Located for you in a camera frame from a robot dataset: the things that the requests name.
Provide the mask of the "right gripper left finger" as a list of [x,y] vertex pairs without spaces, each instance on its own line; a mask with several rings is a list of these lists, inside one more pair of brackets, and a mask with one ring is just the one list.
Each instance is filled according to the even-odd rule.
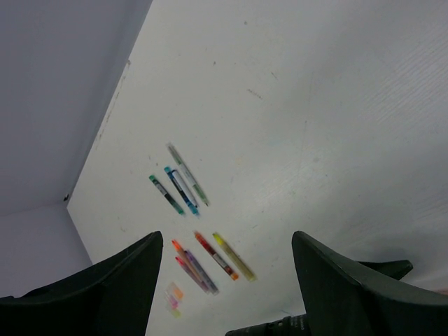
[[145,335],[162,259],[161,232],[22,297],[1,299],[2,335]]

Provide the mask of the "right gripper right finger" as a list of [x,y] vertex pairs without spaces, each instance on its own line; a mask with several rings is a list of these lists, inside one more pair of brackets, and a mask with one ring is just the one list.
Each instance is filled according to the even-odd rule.
[[312,335],[447,334],[447,296],[404,283],[410,261],[358,262],[302,231],[292,249]]

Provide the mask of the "clear orange pen cap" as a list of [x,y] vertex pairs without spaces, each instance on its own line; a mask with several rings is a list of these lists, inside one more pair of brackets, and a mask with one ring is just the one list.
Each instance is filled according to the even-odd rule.
[[177,301],[182,301],[182,299],[183,299],[183,291],[178,286],[176,286],[176,287],[177,287],[176,294],[178,295]]

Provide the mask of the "orange highlighter pen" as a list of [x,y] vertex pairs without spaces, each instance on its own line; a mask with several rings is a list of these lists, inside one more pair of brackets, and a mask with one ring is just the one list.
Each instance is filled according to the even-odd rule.
[[189,268],[192,270],[192,272],[195,274],[195,276],[197,276],[199,279],[201,279],[200,275],[193,268],[193,265],[188,261],[186,253],[185,253],[185,250],[183,249],[183,247],[175,239],[173,239],[171,242],[172,242],[172,244],[174,246],[174,249],[178,253],[177,257],[180,257],[187,264],[187,266],[189,266]]

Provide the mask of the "purple highlighter pen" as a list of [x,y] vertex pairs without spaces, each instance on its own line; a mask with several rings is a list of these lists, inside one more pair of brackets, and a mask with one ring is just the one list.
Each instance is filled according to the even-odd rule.
[[205,283],[209,292],[212,293],[213,295],[217,295],[219,293],[218,288],[216,287],[215,283],[211,280],[209,275],[205,272],[204,268],[197,261],[195,256],[189,250],[185,250],[185,254],[187,256],[188,261],[192,264],[193,268],[200,275],[201,279]]

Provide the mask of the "red capped pen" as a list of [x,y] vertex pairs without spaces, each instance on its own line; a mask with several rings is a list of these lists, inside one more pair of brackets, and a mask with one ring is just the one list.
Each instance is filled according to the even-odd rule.
[[210,243],[198,232],[194,231],[194,236],[204,250],[218,263],[225,273],[236,281],[239,275],[231,268],[231,266],[221,257],[221,255],[210,245]]

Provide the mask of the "yellow highlighter pen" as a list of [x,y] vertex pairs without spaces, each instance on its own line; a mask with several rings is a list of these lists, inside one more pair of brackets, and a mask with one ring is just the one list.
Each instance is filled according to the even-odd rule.
[[255,281],[257,279],[255,273],[251,270],[251,268],[231,248],[231,246],[224,240],[224,238],[222,238],[217,232],[213,233],[213,238],[248,281]]

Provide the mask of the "white blue marker pen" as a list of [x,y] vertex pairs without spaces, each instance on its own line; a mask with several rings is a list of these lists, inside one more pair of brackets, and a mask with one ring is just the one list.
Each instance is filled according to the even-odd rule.
[[189,187],[186,185],[186,182],[183,180],[182,175],[180,175],[179,171],[177,169],[173,169],[171,171],[171,174],[174,178],[174,181],[176,182],[176,185],[178,186],[178,189],[182,195],[182,198],[186,203],[191,204],[196,209],[198,208],[197,201],[195,197],[193,196],[192,192],[190,191]]

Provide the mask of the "thin green fineliner pen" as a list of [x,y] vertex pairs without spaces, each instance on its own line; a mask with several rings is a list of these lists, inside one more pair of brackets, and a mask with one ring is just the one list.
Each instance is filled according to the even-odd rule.
[[184,162],[183,158],[180,156],[176,148],[172,143],[167,144],[168,151],[170,152],[171,156],[173,157],[176,164],[181,168],[182,172],[184,173],[187,180],[192,185],[193,189],[199,196],[199,198],[202,200],[202,202],[208,207],[209,206],[209,200],[203,191],[202,187],[197,182],[196,178],[193,176],[191,171],[189,170],[188,166]]

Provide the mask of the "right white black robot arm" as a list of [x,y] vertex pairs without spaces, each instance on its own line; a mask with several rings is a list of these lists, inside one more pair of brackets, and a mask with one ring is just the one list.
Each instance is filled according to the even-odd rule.
[[[162,259],[152,232],[22,297],[1,299],[2,335],[144,335]],[[447,297],[403,282],[408,260],[357,262],[302,231],[292,237],[306,312],[236,335],[446,335]]]

